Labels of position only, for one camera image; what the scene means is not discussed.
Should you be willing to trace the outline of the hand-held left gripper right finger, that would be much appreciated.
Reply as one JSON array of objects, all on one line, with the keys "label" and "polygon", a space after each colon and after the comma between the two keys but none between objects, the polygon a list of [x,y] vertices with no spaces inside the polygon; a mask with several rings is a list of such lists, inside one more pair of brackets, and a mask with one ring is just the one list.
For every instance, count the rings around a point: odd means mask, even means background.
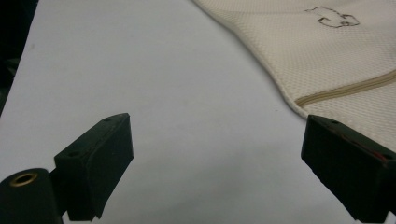
[{"label": "hand-held left gripper right finger", "polygon": [[301,157],[320,182],[362,223],[396,215],[396,153],[345,124],[310,115]]}]

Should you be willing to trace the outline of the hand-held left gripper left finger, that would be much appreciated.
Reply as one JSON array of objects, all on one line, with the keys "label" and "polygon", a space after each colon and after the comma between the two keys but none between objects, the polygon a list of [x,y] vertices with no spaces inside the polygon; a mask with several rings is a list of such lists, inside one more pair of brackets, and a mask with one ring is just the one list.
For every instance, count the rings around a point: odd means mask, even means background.
[{"label": "hand-held left gripper left finger", "polygon": [[130,115],[100,120],[54,157],[50,177],[59,211],[72,221],[101,217],[133,158]]}]

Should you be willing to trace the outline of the cream mesh zippered laundry bag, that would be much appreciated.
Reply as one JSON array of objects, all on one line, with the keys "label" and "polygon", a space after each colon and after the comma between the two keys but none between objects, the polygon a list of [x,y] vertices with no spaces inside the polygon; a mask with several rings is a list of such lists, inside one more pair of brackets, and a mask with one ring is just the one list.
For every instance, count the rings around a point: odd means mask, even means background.
[{"label": "cream mesh zippered laundry bag", "polygon": [[299,115],[396,152],[396,0],[193,0],[233,31]]}]

